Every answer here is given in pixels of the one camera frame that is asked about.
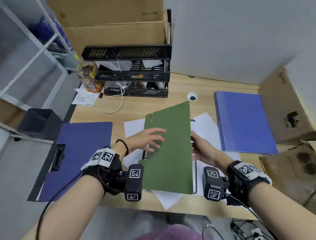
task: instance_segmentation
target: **green folder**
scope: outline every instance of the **green folder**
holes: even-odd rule
[[[148,152],[144,166],[143,189],[192,194],[192,144],[190,104],[184,102],[146,115],[145,129],[164,128],[160,148]]]

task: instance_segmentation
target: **wooden desk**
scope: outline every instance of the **wooden desk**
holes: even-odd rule
[[[170,76],[168,98],[124,97],[123,108],[119,112],[111,115],[105,114],[102,111],[101,101],[104,99],[98,99],[93,107],[77,106],[70,122],[113,122],[111,144],[114,144],[116,139],[125,137],[124,122],[141,119],[144,118],[146,114],[187,101],[186,96],[189,92],[195,92],[198,95],[197,101],[190,102],[191,118],[207,112],[212,119],[217,122],[213,95],[216,91],[257,94],[258,86],[203,78],[189,78],[185,75],[172,73]],[[113,111],[120,103],[120,97],[109,98],[104,101],[104,108],[106,111]],[[249,162],[262,170],[257,154],[241,153],[240,157],[242,161]],[[123,194],[117,196],[106,194],[105,198],[101,201],[101,205],[165,211],[158,198],[153,193],[146,191],[143,191],[142,200],[139,202],[127,202]],[[208,217],[226,216],[255,219],[255,217],[243,207],[226,206],[225,202],[216,203],[208,201],[198,195],[184,195],[177,204],[168,209],[168,212],[198,214]]]

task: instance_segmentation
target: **dark gray container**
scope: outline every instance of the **dark gray container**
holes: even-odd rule
[[[17,130],[34,138],[56,140],[62,120],[52,109],[30,108]]]

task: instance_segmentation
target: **blue folder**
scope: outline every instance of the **blue folder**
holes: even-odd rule
[[[260,95],[215,92],[214,98],[223,151],[278,153]]]
[[[111,144],[112,125],[112,122],[62,124],[56,144],[66,145],[64,155],[59,170],[46,174],[39,202],[49,201],[80,173],[80,168],[96,150]],[[54,200],[58,200],[76,181],[65,188]]]

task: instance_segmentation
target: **black hair tie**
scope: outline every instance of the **black hair tie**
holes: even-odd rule
[[[126,147],[126,153],[125,153],[125,157],[126,157],[130,153],[130,150],[128,149],[127,144],[122,139],[116,140],[115,143],[117,143],[117,142],[122,142],[124,144],[124,146]]]

